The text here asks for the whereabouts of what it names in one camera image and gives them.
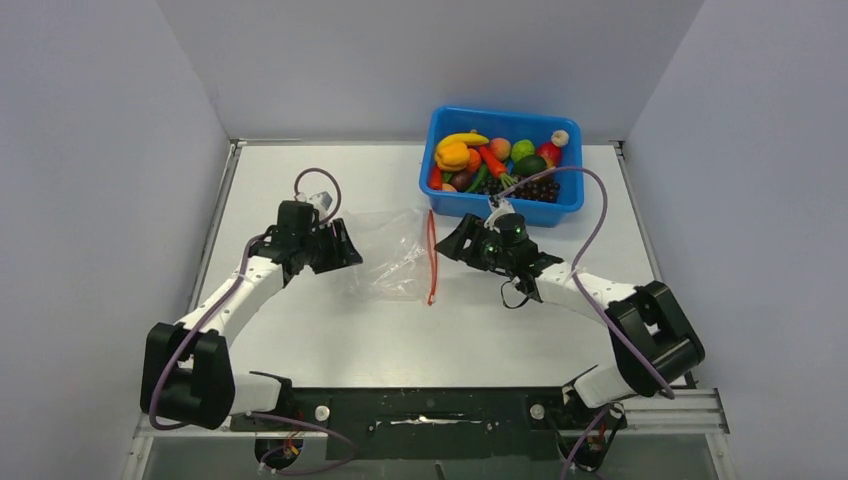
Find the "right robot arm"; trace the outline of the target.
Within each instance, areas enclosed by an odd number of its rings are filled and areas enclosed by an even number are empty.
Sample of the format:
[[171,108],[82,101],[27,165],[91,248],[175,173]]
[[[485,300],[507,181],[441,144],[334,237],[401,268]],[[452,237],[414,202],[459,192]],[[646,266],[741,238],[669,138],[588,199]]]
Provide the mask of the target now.
[[632,285],[581,273],[540,250],[520,214],[494,220],[468,214],[435,249],[505,277],[530,300],[565,307],[608,329],[613,361],[589,368],[563,388],[562,411],[572,425],[590,425],[605,404],[664,392],[705,358],[700,338],[666,284]]

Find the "clear zip top bag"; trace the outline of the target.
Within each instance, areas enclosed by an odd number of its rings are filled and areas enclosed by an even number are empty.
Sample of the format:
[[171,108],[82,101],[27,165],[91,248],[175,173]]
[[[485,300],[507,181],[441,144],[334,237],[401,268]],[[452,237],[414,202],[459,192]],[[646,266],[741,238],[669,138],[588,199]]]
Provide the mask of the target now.
[[345,213],[344,220],[362,263],[344,269],[339,285],[361,302],[426,302],[432,289],[432,254],[426,213],[420,208]]

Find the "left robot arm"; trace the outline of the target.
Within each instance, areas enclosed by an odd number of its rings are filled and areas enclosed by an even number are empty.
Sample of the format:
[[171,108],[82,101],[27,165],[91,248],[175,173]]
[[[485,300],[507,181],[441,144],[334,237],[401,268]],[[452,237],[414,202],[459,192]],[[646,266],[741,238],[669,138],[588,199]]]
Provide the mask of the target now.
[[361,262],[343,219],[316,202],[281,202],[276,222],[246,242],[237,268],[220,287],[181,319],[148,332],[140,408],[150,425],[213,430],[234,415],[281,411],[291,380],[235,373],[230,346],[303,269],[322,274]]

